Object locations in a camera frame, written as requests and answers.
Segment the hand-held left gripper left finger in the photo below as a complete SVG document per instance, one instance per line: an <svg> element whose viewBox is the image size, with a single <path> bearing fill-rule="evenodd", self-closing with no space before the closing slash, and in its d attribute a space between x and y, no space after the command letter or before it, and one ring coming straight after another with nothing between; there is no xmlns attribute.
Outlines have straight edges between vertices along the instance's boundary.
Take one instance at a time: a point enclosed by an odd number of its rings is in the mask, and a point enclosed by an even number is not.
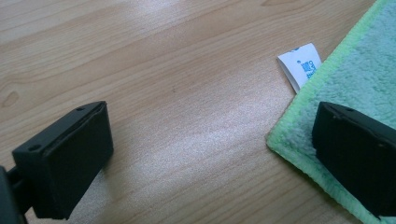
<svg viewBox="0 0 396 224"><path fill-rule="evenodd" d="M82 105L12 151L22 212L68 219L113 154L106 102Z"/></svg>

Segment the green cloth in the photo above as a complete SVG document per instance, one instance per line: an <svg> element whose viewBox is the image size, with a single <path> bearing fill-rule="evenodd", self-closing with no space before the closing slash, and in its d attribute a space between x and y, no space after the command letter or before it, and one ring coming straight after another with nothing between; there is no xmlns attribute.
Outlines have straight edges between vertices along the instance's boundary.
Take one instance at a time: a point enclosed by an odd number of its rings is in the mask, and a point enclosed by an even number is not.
<svg viewBox="0 0 396 224"><path fill-rule="evenodd" d="M266 138L267 146L311 177L365 224L375 217L316 158L312 128L318 104L354 108L396 129L396 0L377 0L301 90Z"/></svg>

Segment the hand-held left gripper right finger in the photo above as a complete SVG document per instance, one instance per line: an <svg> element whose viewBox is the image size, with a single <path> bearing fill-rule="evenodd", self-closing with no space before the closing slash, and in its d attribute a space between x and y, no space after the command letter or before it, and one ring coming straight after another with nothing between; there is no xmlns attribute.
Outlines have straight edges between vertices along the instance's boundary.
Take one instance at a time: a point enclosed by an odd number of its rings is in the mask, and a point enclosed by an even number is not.
<svg viewBox="0 0 396 224"><path fill-rule="evenodd" d="M361 112L318 105L312 144L330 173L375 217L396 217L396 130Z"/></svg>

